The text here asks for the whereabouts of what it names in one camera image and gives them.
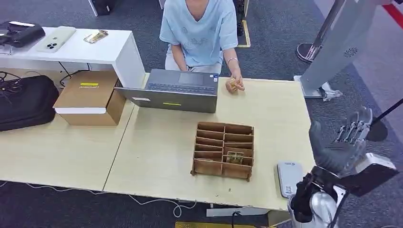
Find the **laptop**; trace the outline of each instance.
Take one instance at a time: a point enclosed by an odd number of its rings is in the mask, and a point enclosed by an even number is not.
[[[215,113],[218,74],[152,69],[145,89],[115,89],[139,107]]]

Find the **light blue t-shirt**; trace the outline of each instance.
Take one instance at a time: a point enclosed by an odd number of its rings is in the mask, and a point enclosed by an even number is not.
[[[160,39],[173,45],[181,44],[190,67],[222,63],[222,50],[238,45],[234,3],[210,0],[203,17],[196,21],[185,0],[167,0]]]

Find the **red stripe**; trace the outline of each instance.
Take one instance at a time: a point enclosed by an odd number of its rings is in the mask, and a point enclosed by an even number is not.
[[[403,14],[393,4],[384,5],[383,7],[396,21],[396,23],[403,29]]]

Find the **laptop touchpad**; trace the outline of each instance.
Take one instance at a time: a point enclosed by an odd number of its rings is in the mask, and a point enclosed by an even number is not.
[[[181,76],[179,77],[179,83],[202,86],[203,85],[203,75],[181,73]]]

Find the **yellow floor tape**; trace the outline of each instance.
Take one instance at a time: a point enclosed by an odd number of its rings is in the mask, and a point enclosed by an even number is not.
[[[176,222],[175,228],[231,228],[231,224]],[[234,228],[255,228],[254,226],[234,225]]]
[[[237,48],[250,48],[250,37],[249,37],[249,30],[246,20],[242,20],[243,25],[243,32],[245,33],[246,44],[239,44]]]

